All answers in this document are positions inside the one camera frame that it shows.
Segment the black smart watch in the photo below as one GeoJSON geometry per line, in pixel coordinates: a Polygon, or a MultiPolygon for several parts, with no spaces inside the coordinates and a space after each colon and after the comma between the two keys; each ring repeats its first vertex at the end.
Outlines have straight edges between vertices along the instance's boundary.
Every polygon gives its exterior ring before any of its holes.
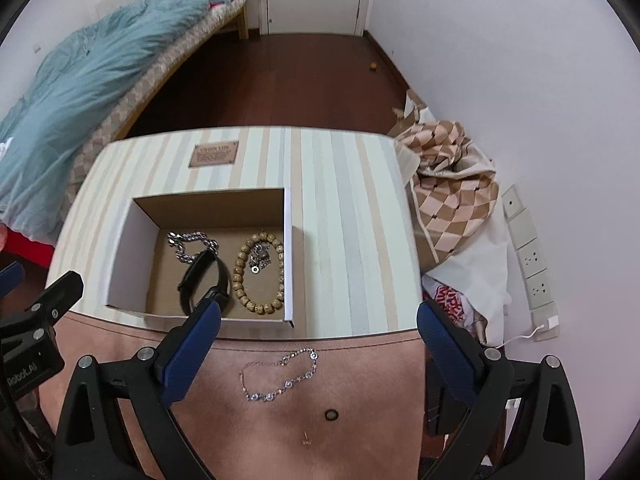
{"type": "Polygon", "coordinates": [[[186,316],[202,300],[214,300],[220,312],[224,312],[230,301],[229,272],[213,249],[205,249],[189,264],[177,289],[179,304],[186,316]]]}

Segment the red bed sheet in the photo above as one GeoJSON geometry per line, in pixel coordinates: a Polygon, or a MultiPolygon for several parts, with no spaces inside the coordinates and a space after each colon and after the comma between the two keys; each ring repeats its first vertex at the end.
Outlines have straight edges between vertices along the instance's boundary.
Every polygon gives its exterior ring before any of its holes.
{"type": "Polygon", "coordinates": [[[4,224],[1,226],[1,249],[43,268],[50,266],[54,253],[53,246],[33,242],[22,234],[10,230],[4,224]]]}

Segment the white red printed bag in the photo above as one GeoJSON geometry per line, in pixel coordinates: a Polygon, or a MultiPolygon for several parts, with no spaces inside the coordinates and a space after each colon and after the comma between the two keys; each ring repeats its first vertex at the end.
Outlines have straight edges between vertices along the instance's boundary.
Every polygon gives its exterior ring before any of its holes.
{"type": "Polygon", "coordinates": [[[424,274],[422,288],[448,315],[455,326],[463,328],[485,347],[504,344],[504,300],[509,295],[494,292],[473,294],[472,301],[463,292],[424,274]]]}

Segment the white cardboard box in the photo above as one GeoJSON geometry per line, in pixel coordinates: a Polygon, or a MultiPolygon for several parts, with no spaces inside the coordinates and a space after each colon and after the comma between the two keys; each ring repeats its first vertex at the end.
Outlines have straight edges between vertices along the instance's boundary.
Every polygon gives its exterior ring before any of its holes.
{"type": "Polygon", "coordinates": [[[148,327],[183,321],[210,292],[222,325],[294,327],[288,188],[172,193],[129,201],[104,304],[148,327]]]}

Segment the pink and striped table mat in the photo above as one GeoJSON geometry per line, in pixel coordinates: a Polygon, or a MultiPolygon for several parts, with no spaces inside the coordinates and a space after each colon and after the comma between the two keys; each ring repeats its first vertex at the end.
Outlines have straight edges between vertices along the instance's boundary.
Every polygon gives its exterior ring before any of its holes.
{"type": "Polygon", "coordinates": [[[78,272],[68,367],[155,346],[229,275],[229,302],[172,410],[218,479],[413,479],[425,349],[393,141],[222,128],[111,144],[50,274],[78,272]]]}

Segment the teal duvet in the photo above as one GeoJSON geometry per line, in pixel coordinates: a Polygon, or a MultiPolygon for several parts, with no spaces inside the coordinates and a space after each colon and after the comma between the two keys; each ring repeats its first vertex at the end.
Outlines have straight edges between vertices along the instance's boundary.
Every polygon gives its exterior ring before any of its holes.
{"type": "Polygon", "coordinates": [[[1,122],[1,222],[43,244],[58,239],[77,157],[171,44],[238,0],[138,0],[76,30],[43,60],[1,122]]]}

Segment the checkered beige cloth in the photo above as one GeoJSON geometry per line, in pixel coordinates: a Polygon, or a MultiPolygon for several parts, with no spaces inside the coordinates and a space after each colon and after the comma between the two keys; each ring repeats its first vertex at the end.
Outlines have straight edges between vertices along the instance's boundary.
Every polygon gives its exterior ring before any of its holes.
{"type": "Polygon", "coordinates": [[[460,122],[413,124],[394,139],[421,271],[460,252],[498,202],[496,170],[460,122]]]}

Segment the brown label patch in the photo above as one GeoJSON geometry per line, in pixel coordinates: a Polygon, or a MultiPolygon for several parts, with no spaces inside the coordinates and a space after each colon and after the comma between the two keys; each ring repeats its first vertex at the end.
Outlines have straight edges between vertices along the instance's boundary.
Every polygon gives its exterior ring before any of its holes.
{"type": "Polygon", "coordinates": [[[239,141],[220,141],[194,146],[189,167],[201,168],[218,165],[232,165],[238,154],[239,141]]]}

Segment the brown cardboard pieces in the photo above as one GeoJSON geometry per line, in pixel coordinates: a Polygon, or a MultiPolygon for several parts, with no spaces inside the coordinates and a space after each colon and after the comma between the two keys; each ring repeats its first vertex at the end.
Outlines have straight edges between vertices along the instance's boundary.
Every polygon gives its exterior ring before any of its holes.
{"type": "Polygon", "coordinates": [[[392,138],[396,138],[415,124],[423,124],[431,115],[428,105],[412,89],[406,92],[404,108],[401,110],[394,107],[393,112],[396,116],[396,124],[387,133],[392,138]]]}

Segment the white wall socket strip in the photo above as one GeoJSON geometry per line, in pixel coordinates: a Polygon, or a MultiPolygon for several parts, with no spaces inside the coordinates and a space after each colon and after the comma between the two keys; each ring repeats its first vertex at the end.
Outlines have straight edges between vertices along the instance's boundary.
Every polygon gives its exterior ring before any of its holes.
{"type": "MultiPolygon", "coordinates": [[[[515,257],[521,270],[530,319],[535,328],[546,318],[559,315],[552,294],[548,264],[532,214],[526,208],[515,184],[503,192],[502,206],[515,257]]],[[[537,342],[553,339],[559,335],[559,326],[532,339],[537,342]]]]}

